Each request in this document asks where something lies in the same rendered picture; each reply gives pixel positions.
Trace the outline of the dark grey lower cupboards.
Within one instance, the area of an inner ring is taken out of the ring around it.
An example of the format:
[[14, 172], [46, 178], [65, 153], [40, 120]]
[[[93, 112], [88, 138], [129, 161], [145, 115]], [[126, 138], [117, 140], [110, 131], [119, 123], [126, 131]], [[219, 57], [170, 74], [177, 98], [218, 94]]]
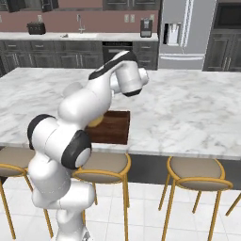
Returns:
[[[132, 41], [138, 67], [157, 70], [157, 41]], [[15, 68], [97, 69], [104, 64], [102, 40], [0, 40], [5, 72]]]

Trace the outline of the black built-in microwave oven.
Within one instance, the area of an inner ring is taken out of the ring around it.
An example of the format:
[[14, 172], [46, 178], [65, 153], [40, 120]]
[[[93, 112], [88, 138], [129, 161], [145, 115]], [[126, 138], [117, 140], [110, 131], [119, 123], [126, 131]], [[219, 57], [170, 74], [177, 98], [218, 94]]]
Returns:
[[218, 3], [214, 29], [241, 29], [241, 3]]

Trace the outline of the white sink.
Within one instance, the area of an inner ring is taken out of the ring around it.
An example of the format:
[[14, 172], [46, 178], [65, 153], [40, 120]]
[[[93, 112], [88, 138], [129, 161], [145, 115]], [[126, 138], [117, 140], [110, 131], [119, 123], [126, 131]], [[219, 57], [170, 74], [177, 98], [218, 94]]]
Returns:
[[97, 36], [96, 33], [66, 33], [60, 37], [69, 40], [94, 40]]

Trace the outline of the black dishwasher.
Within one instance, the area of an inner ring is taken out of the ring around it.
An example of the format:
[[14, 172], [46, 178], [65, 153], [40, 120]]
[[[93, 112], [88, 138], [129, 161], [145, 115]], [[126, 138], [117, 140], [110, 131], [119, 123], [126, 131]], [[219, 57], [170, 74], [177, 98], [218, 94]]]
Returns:
[[103, 58], [104, 63], [109, 61], [114, 55], [121, 51], [132, 51], [133, 43], [131, 41], [104, 41]]

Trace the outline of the dark grey tall cupboard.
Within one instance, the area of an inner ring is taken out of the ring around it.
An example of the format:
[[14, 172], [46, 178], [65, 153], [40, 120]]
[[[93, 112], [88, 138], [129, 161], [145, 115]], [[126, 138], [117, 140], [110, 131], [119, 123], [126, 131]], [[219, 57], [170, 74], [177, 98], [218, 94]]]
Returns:
[[[217, 0], [241, 3], [241, 0]], [[217, 4], [203, 63], [206, 72], [241, 72], [241, 29], [214, 29]]]

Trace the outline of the dark grey cupboards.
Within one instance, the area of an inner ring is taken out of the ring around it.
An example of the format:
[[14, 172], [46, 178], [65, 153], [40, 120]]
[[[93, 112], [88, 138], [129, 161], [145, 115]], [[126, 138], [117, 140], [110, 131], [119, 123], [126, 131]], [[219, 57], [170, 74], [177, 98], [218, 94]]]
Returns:
[[159, 10], [162, 0], [103, 0], [103, 10]]
[[[132, 41], [138, 67], [157, 70], [157, 41]], [[0, 40], [5, 72], [15, 68], [97, 69], [104, 64], [102, 40]]]
[[0, 11], [9, 13], [21, 10], [49, 12], [59, 8], [58, 0], [0, 0]]

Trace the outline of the dark grey upper cupboards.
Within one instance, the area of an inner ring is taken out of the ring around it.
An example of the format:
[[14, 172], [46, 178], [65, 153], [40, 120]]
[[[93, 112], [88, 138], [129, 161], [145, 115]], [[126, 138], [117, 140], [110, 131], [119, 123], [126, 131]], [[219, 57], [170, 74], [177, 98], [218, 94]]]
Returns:
[[49, 12], [59, 8], [58, 0], [0, 0], [0, 11], [9, 13], [21, 10]]
[[162, 0], [103, 0], [103, 10], [159, 10]]

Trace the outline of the black coffee machine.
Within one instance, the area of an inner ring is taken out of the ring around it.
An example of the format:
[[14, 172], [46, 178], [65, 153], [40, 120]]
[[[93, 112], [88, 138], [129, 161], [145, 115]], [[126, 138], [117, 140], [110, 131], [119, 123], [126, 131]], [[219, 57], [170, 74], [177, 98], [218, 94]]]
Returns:
[[153, 32], [153, 20], [149, 18], [143, 18], [140, 20], [140, 37], [150, 38]]

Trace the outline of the silver fridge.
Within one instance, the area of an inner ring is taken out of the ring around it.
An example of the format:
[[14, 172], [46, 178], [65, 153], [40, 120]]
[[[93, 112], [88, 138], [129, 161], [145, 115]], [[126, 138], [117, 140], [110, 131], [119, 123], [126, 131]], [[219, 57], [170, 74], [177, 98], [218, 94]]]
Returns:
[[163, 0], [160, 69], [201, 70], [217, 0]]

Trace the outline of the yellow-framed beige stool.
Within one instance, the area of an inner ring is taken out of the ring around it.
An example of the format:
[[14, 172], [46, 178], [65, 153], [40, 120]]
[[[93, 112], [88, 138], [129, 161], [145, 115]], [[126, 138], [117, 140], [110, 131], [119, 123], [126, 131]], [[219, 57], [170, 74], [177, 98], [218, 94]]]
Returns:
[[125, 241], [128, 240], [129, 191], [127, 174], [132, 161], [128, 153], [92, 153], [88, 162], [72, 173], [72, 177], [89, 182], [93, 188], [96, 184], [122, 183], [123, 217]]
[[169, 180], [172, 185], [169, 194], [168, 209], [162, 233], [161, 241], [166, 241], [166, 235], [169, 225], [169, 217], [174, 198], [175, 187], [197, 191], [192, 213], [195, 214], [202, 192], [216, 192], [216, 201], [212, 215], [210, 230], [207, 241], [212, 241], [213, 232], [217, 219], [217, 211], [220, 203], [221, 193], [233, 188], [233, 183], [226, 180], [226, 172], [217, 159], [212, 158], [194, 158], [194, 157], [173, 157], [167, 160], [168, 176], [165, 182], [158, 210], [162, 209], [164, 198], [167, 193]]
[[0, 196], [4, 205], [5, 213], [8, 219], [11, 236], [16, 238], [14, 227], [12, 224], [8, 203], [3, 187], [3, 179], [9, 177], [24, 177], [30, 190], [33, 190], [27, 172], [28, 164], [34, 157], [35, 153], [32, 150], [17, 147], [4, 147], [0, 150]]

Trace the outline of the black toaster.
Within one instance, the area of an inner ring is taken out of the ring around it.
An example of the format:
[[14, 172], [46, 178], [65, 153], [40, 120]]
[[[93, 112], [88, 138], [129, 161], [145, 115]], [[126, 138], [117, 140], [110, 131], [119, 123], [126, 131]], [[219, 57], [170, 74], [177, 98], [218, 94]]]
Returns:
[[31, 22], [26, 25], [30, 35], [44, 35], [46, 33], [45, 24], [43, 22]]

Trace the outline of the yellow rounded object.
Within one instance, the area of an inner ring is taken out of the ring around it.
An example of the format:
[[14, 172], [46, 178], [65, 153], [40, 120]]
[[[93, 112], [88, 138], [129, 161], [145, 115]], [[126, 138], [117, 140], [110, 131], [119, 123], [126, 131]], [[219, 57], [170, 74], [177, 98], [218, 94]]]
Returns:
[[89, 124], [88, 124], [88, 127], [92, 128], [92, 127], [96, 127], [97, 125], [99, 125], [104, 119], [104, 115], [98, 117], [97, 119], [91, 121]]

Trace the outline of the dark brown wooden tray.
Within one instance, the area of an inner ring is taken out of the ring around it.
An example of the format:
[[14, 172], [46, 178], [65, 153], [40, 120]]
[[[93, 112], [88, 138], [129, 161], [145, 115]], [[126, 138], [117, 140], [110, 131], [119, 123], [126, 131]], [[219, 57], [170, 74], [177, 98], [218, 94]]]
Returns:
[[126, 145], [130, 127], [129, 111], [107, 111], [103, 121], [96, 127], [87, 127], [93, 143]]

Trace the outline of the silver tap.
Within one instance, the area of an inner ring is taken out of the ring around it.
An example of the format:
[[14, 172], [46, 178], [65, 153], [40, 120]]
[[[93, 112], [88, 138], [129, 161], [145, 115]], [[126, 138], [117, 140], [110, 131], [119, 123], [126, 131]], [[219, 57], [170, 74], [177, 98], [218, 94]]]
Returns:
[[79, 23], [78, 31], [80, 32], [80, 34], [83, 34], [86, 29], [85, 29], [85, 26], [82, 25], [81, 15], [80, 15], [80, 14], [77, 14], [77, 17], [76, 17], [76, 18], [77, 18], [77, 22]]

